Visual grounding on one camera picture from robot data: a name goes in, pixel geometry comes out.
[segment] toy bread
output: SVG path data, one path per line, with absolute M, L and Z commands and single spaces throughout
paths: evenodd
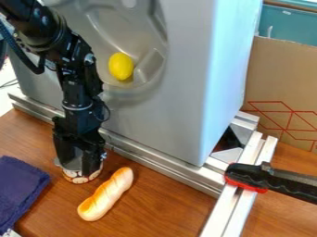
M 84 200 L 77 208 L 78 215 L 87 221 L 102 218 L 133 183 L 133 171 L 130 168 L 118 169 L 110 178 Z

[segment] table surface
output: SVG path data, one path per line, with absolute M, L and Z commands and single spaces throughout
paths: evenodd
M 215 200 L 131 160 L 108 153 L 94 181 L 75 185 L 53 165 L 52 126 L 17 110 L 0 118 L 0 154 L 51 176 L 51 184 L 15 226 L 23 236 L 198 236 Z M 279 143 L 273 165 L 317 175 L 317 156 Z M 129 166 L 133 187 L 99 221 L 85 222 L 77 206 L 118 168 Z M 315 236 L 317 206 L 279 193 L 258 195 L 243 236 Z

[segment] cardboard box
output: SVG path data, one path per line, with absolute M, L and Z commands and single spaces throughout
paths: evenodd
M 243 110 L 259 131 L 317 154 L 317 47 L 255 37 Z

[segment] blue cloth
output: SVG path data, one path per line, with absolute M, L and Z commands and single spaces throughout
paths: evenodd
M 12 229 L 49 181 L 38 168 L 13 157 L 0 158 L 0 236 Z

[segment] silver frame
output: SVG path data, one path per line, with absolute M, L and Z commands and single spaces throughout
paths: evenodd
M 36 102 L 21 91 L 10 93 L 9 97 L 16 109 L 48 123 L 52 123 L 54 116 L 63 117 L 63 112 Z M 226 184 L 223 173 L 231 162 L 260 164 L 271 161 L 277 139 L 269 136 L 263 140 L 262 133 L 256 131 L 258 122 L 259 117 L 239 112 L 230 126 L 245 148 L 211 153 L 203 167 L 193 166 L 112 131 L 100 129 L 99 132 L 107 141 L 107 149 L 219 198 L 200 236 L 239 236 L 257 194 Z

